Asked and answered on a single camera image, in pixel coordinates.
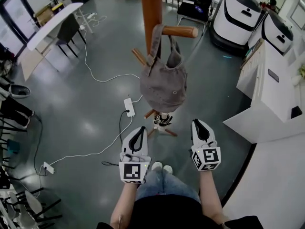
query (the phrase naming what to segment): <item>black shirt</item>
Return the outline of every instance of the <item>black shirt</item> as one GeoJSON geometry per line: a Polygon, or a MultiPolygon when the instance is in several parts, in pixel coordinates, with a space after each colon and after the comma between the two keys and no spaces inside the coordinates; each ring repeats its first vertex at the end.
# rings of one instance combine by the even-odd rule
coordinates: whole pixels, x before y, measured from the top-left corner
{"type": "MultiPolygon", "coordinates": [[[[262,229],[257,217],[245,217],[232,220],[231,229],[262,229]]],[[[111,228],[99,223],[97,229],[111,228]]],[[[196,200],[179,195],[157,195],[141,198],[134,203],[129,229],[220,229],[212,219],[202,214],[201,204],[196,200]]]]}

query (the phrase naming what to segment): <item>jeans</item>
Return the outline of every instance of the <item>jeans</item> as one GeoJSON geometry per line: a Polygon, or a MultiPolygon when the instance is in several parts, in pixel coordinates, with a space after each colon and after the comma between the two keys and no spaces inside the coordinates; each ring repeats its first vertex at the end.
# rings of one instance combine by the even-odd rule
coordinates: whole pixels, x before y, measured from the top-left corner
{"type": "Polygon", "coordinates": [[[6,100],[2,101],[0,112],[4,115],[4,117],[9,117],[22,126],[26,126],[28,119],[19,112],[25,114],[27,117],[32,115],[32,110],[18,103],[10,96],[6,100]]]}
{"type": "Polygon", "coordinates": [[[189,197],[201,203],[194,189],[160,167],[147,174],[146,183],[140,185],[137,190],[136,201],[149,196],[169,194],[189,197]]]}

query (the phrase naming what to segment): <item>gray floor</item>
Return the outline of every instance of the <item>gray floor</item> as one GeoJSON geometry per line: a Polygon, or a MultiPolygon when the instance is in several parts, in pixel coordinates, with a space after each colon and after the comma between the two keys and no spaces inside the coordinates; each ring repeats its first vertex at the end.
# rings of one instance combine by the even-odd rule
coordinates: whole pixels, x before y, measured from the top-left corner
{"type": "MultiPolygon", "coordinates": [[[[94,35],[87,34],[87,63],[94,76],[101,80],[118,74],[140,75],[141,66],[131,52],[134,47],[145,53],[145,36],[140,0],[91,0],[83,6],[86,12],[106,15],[107,19],[94,27],[94,35]]],[[[176,10],[163,7],[163,22],[176,23],[176,10]]],[[[186,184],[199,189],[198,172],[189,158],[191,148],[190,124],[194,118],[208,123],[215,131],[222,151],[222,163],[214,171],[214,179],[222,198],[232,185],[249,151],[250,143],[225,126],[222,121],[235,115],[249,104],[236,89],[241,58],[215,48],[206,33],[203,38],[177,38],[186,59],[188,72],[187,100],[173,114],[171,129],[178,137],[154,134],[149,139],[149,155],[152,161],[162,161],[173,167],[174,174],[186,184]]],[[[65,48],[69,55],[54,48],[47,58],[60,70],[54,71],[46,61],[36,68],[26,82],[32,96],[21,102],[35,110],[42,118],[43,133],[36,158],[39,170],[44,161],[52,163],[64,156],[98,153],[108,146],[119,132],[119,117],[124,110],[123,101],[140,97],[139,80],[125,76],[108,83],[94,81],[84,64],[85,50],[80,37],[74,37],[73,46],[79,58],[65,48]]],[[[164,37],[162,56],[169,53],[168,39],[164,37]]],[[[152,119],[144,120],[150,110],[142,99],[134,104],[136,116],[125,137],[133,129],[153,126],[152,119]]],[[[130,119],[124,116],[122,126],[130,119]]],[[[22,178],[29,189],[40,186],[35,174],[33,157],[40,133],[39,122],[33,120],[28,134],[18,134],[21,151],[11,164],[16,165],[14,175],[22,178]]],[[[118,162],[120,141],[101,155],[67,158],[54,165],[56,173],[41,177],[47,191],[41,200],[50,202],[50,195],[62,202],[57,206],[63,218],[56,228],[95,228],[98,222],[109,222],[110,215],[120,195],[123,183],[117,167],[105,167],[103,160],[118,162]]]]}

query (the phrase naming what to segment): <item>person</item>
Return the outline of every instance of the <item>person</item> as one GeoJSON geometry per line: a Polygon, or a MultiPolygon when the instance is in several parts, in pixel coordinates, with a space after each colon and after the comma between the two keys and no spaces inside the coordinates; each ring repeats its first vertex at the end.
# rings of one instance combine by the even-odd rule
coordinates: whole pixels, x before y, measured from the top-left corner
{"type": "Polygon", "coordinates": [[[261,4],[262,8],[268,8],[268,9],[271,9],[273,10],[274,12],[277,13],[277,8],[276,8],[276,0],[269,0],[268,3],[266,2],[263,2],[261,4]]]}
{"type": "Polygon", "coordinates": [[[256,216],[230,221],[223,214],[212,172],[199,174],[200,195],[175,177],[172,167],[155,162],[146,183],[124,185],[110,225],[101,222],[97,229],[263,228],[256,216]]]}
{"type": "Polygon", "coordinates": [[[34,116],[34,111],[13,99],[10,92],[8,92],[9,88],[10,83],[0,77],[0,113],[4,117],[16,121],[23,129],[26,129],[30,123],[30,118],[34,116]]]}

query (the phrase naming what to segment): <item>shoe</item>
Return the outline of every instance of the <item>shoe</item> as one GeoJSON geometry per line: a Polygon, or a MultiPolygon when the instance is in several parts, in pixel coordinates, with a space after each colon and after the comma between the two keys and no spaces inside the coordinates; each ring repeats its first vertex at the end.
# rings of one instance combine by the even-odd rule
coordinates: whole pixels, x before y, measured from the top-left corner
{"type": "Polygon", "coordinates": [[[156,168],[163,168],[163,165],[161,162],[154,162],[154,164],[152,165],[152,170],[155,170],[156,168]]]}
{"type": "Polygon", "coordinates": [[[155,125],[158,125],[158,124],[159,124],[159,122],[158,122],[158,115],[155,115],[155,117],[153,118],[153,123],[154,123],[155,125]]]}
{"type": "Polygon", "coordinates": [[[28,128],[28,125],[30,124],[30,119],[28,119],[28,123],[25,125],[25,126],[23,126],[22,128],[23,129],[26,129],[26,128],[28,128]]]}
{"type": "Polygon", "coordinates": [[[25,114],[24,114],[24,115],[25,115],[28,119],[30,119],[31,117],[34,116],[34,114],[35,114],[35,112],[32,110],[32,114],[31,114],[30,116],[26,116],[25,114]]]}
{"type": "Polygon", "coordinates": [[[172,118],[173,118],[173,117],[170,116],[169,114],[167,114],[166,119],[162,119],[161,113],[159,113],[159,114],[157,115],[158,124],[159,124],[159,126],[163,126],[163,127],[165,127],[165,126],[167,126],[167,125],[170,125],[170,124],[171,124],[170,121],[172,120],[172,118]]]}
{"type": "Polygon", "coordinates": [[[173,168],[171,166],[164,166],[163,170],[166,170],[168,173],[173,174],[173,168]]]}

